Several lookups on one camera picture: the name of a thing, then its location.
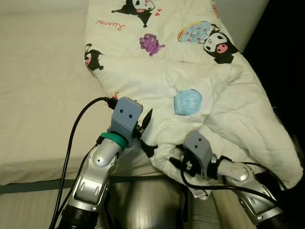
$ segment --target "black background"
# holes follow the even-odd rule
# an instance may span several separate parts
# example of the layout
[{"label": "black background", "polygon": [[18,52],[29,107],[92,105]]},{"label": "black background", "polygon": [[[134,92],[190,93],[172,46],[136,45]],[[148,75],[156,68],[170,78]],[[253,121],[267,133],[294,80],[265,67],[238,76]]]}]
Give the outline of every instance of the black background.
[{"label": "black background", "polygon": [[301,2],[271,0],[243,55],[275,113],[305,152],[305,8]]}]

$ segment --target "kuromi character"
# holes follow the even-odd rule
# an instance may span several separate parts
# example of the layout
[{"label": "kuromi character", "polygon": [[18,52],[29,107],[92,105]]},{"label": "kuromi character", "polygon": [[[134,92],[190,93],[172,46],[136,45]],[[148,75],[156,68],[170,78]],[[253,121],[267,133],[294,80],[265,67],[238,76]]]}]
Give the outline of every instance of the kuromi character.
[{"label": "kuromi character", "polygon": [[112,13],[124,13],[137,15],[143,22],[143,27],[147,27],[147,22],[151,16],[151,11],[155,8],[151,0],[126,0],[125,5],[119,10],[112,10]]},{"label": "kuromi character", "polygon": [[103,70],[104,66],[101,66],[99,63],[99,56],[102,55],[100,51],[90,49],[92,47],[92,44],[87,44],[85,47],[85,57],[84,62],[85,65],[91,70]]},{"label": "kuromi character", "polygon": [[217,63],[231,63],[234,58],[232,54],[238,52],[229,38],[219,31],[211,32],[203,44],[203,49],[214,57]]}]

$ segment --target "bedding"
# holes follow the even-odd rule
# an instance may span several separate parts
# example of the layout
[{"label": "bedding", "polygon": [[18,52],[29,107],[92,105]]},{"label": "bedding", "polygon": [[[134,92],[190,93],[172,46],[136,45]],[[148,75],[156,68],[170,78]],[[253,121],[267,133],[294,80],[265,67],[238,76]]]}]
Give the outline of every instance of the bedding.
[{"label": "bedding", "polygon": [[293,187],[302,176],[294,146],[213,2],[90,0],[84,63],[108,96],[144,106],[140,122],[153,109],[142,145],[169,177],[182,183],[169,158],[182,158],[176,145],[197,129],[218,156],[259,162]]},{"label": "bedding", "polygon": [[[0,185],[60,178],[77,115],[105,96],[83,64],[85,21],[86,9],[0,16]],[[111,114],[99,103],[83,116],[66,178],[75,178]],[[153,174],[138,154],[124,154],[116,174]]]}]

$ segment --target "gray metal surface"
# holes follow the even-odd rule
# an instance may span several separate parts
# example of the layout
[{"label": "gray metal surface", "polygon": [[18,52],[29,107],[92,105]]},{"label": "gray metal surface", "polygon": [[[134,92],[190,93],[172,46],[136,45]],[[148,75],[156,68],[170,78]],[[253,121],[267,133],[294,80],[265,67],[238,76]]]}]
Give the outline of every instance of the gray metal surface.
[{"label": "gray metal surface", "polygon": [[190,221],[185,229],[221,229],[221,221],[211,194],[207,200],[195,199],[192,195],[190,200]]},{"label": "gray metal surface", "polygon": [[[218,211],[211,195],[194,199],[190,192],[187,224],[182,222],[184,193],[181,185],[167,179],[110,184],[109,213],[122,229],[220,229]],[[100,216],[96,229],[106,229]]]},{"label": "gray metal surface", "polygon": [[110,214],[122,229],[176,229],[180,185],[165,179],[112,184]]}]

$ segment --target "wall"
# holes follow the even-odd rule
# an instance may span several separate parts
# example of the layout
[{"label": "wall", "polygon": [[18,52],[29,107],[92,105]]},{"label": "wall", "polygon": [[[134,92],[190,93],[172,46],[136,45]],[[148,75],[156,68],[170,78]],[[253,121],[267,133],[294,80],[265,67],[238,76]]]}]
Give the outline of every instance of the wall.
[{"label": "wall", "polygon": [[244,51],[269,0],[216,0],[221,19],[237,49]]}]

